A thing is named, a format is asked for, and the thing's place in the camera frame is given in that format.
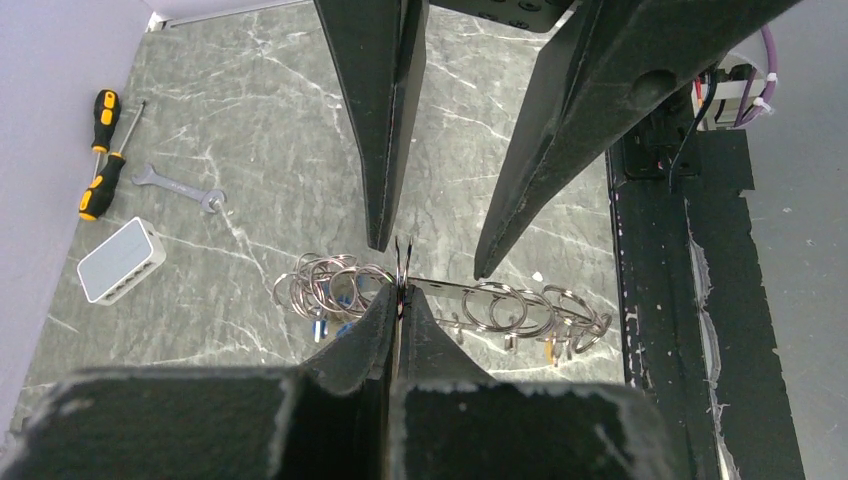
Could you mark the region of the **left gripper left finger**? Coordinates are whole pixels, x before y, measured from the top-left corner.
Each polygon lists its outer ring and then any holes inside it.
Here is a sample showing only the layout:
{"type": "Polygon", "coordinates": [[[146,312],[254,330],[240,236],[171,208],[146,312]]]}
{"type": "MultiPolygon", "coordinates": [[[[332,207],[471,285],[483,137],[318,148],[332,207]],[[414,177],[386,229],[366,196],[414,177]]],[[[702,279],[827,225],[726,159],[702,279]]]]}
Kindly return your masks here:
{"type": "Polygon", "coordinates": [[[101,367],[49,390],[5,479],[379,479],[398,290],[295,367],[101,367]]]}

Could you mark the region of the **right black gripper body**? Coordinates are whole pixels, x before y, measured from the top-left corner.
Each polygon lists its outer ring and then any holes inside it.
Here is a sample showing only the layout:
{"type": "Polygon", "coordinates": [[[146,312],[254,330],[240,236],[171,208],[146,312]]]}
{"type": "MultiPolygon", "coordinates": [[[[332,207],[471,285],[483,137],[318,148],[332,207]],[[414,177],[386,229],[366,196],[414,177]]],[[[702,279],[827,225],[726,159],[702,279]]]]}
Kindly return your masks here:
{"type": "Polygon", "coordinates": [[[432,5],[533,33],[546,33],[573,12],[574,0],[433,0],[432,5]]]}

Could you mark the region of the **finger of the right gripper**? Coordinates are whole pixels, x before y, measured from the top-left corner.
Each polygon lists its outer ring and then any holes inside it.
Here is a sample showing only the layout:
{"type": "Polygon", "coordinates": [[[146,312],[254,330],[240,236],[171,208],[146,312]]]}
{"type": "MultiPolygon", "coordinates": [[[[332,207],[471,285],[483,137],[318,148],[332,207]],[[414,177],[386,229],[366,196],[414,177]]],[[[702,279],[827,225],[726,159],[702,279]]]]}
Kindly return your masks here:
{"type": "Polygon", "coordinates": [[[584,1],[540,51],[491,197],[474,275],[497,269],[592,161],[787,1],[584,1]]]}
{"type": "Polygon", "coordinates": [[[367,243],[385,251],[426,66],[426,1],[315,4],[360,156],[367,243]]]}

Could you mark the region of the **large metal keyring with rings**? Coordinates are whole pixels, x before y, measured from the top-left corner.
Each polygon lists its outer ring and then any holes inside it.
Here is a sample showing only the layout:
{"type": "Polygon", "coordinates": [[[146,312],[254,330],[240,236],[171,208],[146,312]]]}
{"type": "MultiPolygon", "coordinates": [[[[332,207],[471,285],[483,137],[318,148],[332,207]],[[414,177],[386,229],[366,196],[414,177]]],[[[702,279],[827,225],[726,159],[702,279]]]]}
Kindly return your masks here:
{"type": "Polygon", "coordinates": [[[403,267],[390,270],[349,253],[300,255],[272,284],[271,299],[309,322],[314,342],[324,344],[348,333],[390,284],[422,293],[434,323],[458,345],[476,337],[516,354],[534,344],[554,367],[588,352],[612,324],[610,313],[563,286],[533,290],[497,281],[461,284],[414,277],[403,267]]]}

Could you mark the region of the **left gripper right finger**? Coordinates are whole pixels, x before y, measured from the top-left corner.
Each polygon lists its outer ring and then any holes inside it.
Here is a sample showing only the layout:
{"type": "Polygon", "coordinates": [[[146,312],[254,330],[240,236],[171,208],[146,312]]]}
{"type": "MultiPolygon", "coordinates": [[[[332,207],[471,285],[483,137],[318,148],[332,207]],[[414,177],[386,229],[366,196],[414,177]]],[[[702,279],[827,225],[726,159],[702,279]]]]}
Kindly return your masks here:
{"type": "Polygon", "coordinates": [[[388,410],[391,479],[675,479],[657,407],[608,383],[504,382],[410,288],[388,410]]]}

